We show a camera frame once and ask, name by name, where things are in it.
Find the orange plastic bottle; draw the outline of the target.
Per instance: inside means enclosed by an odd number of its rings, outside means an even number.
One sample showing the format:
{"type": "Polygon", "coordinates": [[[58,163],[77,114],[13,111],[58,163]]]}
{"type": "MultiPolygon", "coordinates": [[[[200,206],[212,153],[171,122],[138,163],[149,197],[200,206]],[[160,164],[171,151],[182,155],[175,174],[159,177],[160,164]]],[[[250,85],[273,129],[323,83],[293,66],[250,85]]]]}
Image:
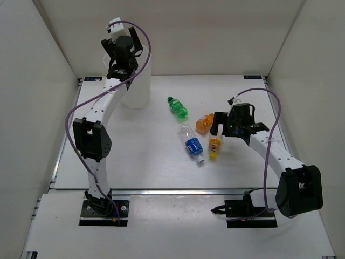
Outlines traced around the orange plastic bottle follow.
{"type": "Polygon", "coordinates": [[[212,126],[214,114],[210,113],[196,121],[196,130],[200,134],[206,133],[212,126]]]}

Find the green plastic bottle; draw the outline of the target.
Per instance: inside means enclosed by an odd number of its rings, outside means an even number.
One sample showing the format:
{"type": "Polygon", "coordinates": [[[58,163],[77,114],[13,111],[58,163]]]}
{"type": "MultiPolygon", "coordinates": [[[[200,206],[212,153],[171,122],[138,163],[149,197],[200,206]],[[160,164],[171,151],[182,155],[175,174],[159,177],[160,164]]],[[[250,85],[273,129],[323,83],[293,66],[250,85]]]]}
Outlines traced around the green plastic bottle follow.
{"type": "Polygon", "coordinates": [[[171,111],[177,118],[185,119],[189,115],[188,110],[184,107],[184,105],[178,99],[174,99],[173,97],[168,97],[167,101],[168,101],[171,111]]]}

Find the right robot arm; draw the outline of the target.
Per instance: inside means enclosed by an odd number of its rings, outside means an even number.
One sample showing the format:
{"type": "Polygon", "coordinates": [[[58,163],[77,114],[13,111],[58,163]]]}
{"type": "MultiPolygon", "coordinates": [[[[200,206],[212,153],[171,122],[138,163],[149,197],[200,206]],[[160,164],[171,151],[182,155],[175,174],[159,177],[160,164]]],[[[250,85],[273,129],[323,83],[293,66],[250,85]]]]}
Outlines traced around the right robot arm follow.
{"type": "Polygon", "coordinates": [[[255,107],[251,104],[236,104],[230,112],[215,112],[210,129],[217,135],[222,125],[222,135],[240,138],[265,160],[279,180],[276,189],[260,189],[250,192],[242,202],[245,214],[253,216],[261,210],[279,210],[283,216],[292,217],[319,210],[323,206],[321,173],[289,154],[278,141],[271,137],[271,129],[254,119],[255,107]]]}

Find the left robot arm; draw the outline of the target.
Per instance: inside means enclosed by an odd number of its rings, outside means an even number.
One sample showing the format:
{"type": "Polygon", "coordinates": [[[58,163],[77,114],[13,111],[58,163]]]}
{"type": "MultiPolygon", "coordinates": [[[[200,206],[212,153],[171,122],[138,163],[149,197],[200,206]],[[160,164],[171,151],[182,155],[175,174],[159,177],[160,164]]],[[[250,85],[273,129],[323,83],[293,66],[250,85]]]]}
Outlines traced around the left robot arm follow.
{"type": "Polygon", "coordinates": [[[108,73],[102,96],[96,98],[91,109],[72,124],[76,149],[89,173],[89,189],[86,199],[101,216],[113,210],[111,189],[107,180],[106,157],[110,154],[112,141],[106,126],[121,98],[127,93],[138,69],[137,57],[143,50],[134,27],[128,32],[108,27],[110,39],[101,45],[110,57],[108,73]]]}

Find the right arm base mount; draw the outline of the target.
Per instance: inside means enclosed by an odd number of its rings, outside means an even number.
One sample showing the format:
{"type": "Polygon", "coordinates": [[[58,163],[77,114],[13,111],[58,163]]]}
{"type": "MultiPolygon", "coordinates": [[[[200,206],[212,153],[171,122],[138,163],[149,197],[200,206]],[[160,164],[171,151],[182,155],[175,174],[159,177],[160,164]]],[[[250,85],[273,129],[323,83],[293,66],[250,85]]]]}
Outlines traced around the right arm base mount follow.
{"type": "Polygon", "coordinates": [[[252,191],[244,191],[243,198],[227,199],[224,204],[211,209],[215,215],[225,215],[227,229],[277,228],[274,213],[265,207],[255,207],[251,200],[252,191]]]}

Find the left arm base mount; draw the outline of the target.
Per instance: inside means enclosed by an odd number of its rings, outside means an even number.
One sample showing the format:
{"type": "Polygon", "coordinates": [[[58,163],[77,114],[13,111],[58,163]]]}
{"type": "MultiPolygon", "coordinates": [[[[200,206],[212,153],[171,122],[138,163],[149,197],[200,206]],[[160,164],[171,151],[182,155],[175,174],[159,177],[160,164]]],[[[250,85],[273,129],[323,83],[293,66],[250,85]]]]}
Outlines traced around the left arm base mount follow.
{"type": "Polygon", "coordinates": [[[84,192],[84,200],[80,212],[80,226],[126,227],[129,215],[129,200],[113,200],[114,205],[103,198],[95,198],[88,191],[84,192]]]}

